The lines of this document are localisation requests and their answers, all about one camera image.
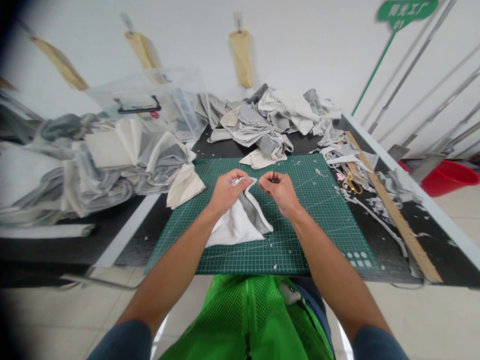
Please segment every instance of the striped fabric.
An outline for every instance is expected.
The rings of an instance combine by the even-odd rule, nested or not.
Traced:
[[[268,88],[258,102],[258,110],[265,112],[277,110],[279,113],[285,114],[287,107],[273,97],[272,90]]]

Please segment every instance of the white wall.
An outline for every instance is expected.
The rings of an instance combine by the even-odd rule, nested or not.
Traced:
[[[119,13],[126,12],[135,28],[153,42],[165,67],[198,66],[209,91],[219,97],[241,98],[246,91],[237,85],[228,44],[228,34],[235,30],[233,11],[241,11],[244,27],[251,34],[254,88],[264,82],[298,92],[316,88],[321,96],[331,98],[351,112],[390,35],[386,23],[375,22],[381,3],[381,0],[39,0],[21,17],[38,36],[61,49],[91,87],[141,69],[124,38],[125,27]],[[379,113],[445,6],[446,1],[441,1],[430,23],[428,19],[411,23],[396,35],[355,115],[359,121],[365,121],[365,127]],[[395,133],[385,137],[435,84],[478,49],[479,12],[480,2],[476,0],[460,0],[455,5],[374,133],[386,149],[406,139],[480,65],[480,51],[477,51],[440,89],[403,119]],[[413,52],[384,89],[419,34],[422,36]],[[13,30],[7,51],[0,75],[20,90],[12,96],[40,115],[53,118],[64,113],[100,110],[85,94],[68,87],[20,28]],[[480,100],[479,90],[480,79],[411,144],[409,156],[423,153],[465,116]],[[471,123],[477,121],[480,113]],[[472,135],[458,150],[477,139],[480,133]]]

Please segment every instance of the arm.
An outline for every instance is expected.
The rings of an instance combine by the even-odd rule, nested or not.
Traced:
[[[234,179],[242,177],[246,178],[232,186]],[[218,178],[207,207],[158,260],[115,325],[140,320],[149,327],[152,337],[155,336],[192,282],[215,224],[251,182],[248,174],[238,169]]]
[[[280,212],[293,225],[305,253],[311,277],[353,344],[358,331],[374,326],[392,334],[377,303],[357,271],[300,205],[290,177],[273,173],[260,178],[259,186],[271,195]]]

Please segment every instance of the tiled floor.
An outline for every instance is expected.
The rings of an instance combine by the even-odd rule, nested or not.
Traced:
[[[480,186],[468,187],[436,199],[443,210],[480,246]],[[143,268],[96,269],[93,276],[135,286]],[[200,312],[211,276],[196,276],[172,309],[158,341],[157,359]],[[369,282],[395,336],[411,359],[447,360],[478,358],[480,292],[466,288],[426,286],[397,289]],[[85,359],[112,327],[133,293],[95,285],[69,290],[15,289],[7,292],[17,304],[15,330],[34,359]],[[338,359],[345,353],[340,328],[329,310],[333,344]]]

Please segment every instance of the person's left hand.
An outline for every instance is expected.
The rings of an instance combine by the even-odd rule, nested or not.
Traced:
[[[242,179],[237,185],[232,186],[232,182],[238,178]],[[225,214],[235,202],[239,199],[240,194],[249,187],[252,180],[249,175],[242,170],[233,169],[218,177],[215,190],[211,196],[210,202],[206,209],[209,209],[220,216]]]

